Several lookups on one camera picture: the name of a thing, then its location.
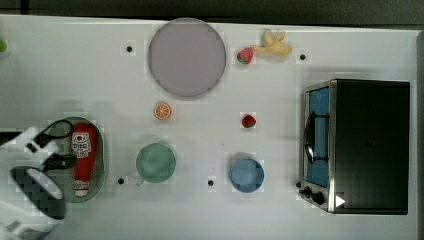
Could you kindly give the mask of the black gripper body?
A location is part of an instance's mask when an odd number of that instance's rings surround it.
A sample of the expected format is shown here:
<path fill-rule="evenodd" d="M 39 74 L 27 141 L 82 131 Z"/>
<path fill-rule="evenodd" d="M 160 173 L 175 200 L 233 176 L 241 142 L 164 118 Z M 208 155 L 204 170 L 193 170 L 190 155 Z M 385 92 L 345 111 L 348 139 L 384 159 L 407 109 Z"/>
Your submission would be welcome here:
<path fill-rule="evenodd" d="M 43 164 L 42 170 L 44 172 L 49 170 L 66 170 L 75 167 L 77 164 L 77 157 L 73 154 L 59 155 L 53 154 Z"/>

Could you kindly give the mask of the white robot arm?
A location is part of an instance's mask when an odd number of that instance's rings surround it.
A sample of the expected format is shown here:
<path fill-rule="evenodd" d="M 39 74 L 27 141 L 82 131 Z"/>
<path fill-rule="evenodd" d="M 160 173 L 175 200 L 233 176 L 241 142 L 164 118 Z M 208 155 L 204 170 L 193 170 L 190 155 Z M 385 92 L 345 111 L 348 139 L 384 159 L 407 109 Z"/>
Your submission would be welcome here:
<path fill-rule="evenodd" d="M 44 240 L 66 215 L 62 188 L 48 168 L 66 168 L 58 139 L 72 126 L 1 133 L 1 240 Z"/>

